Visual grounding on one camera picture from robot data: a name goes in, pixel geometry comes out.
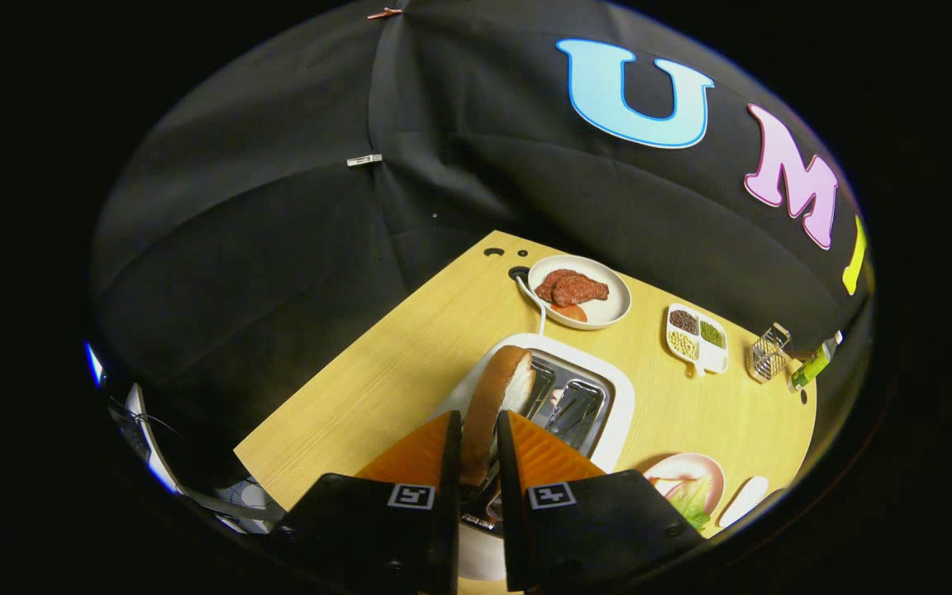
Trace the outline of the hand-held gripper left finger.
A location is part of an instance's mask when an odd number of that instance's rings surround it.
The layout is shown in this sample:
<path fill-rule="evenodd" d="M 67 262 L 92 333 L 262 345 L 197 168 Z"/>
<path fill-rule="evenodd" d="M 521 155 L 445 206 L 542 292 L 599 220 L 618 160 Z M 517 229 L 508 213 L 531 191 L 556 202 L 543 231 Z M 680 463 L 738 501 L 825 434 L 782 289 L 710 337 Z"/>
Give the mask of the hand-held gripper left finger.
<path fill-rule="evenodd" d="M 269 534 L 269 557 L 317 594 L 454 594 L 462 422 L 449 411 L 384 452 L 408 470 L 323 474 Z"/>

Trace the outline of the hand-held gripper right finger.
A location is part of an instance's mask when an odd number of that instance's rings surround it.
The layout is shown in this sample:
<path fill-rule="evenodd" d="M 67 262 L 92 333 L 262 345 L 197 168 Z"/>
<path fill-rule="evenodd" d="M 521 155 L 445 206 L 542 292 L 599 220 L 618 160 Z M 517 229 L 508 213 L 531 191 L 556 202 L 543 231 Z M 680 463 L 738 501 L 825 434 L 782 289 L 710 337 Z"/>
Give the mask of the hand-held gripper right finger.
<path fill-rule="evenodd" d="M 633 593 L 702 544 L 640 472 L 606 474 L 524 416 L 497 416 L 507 588 Z"/>

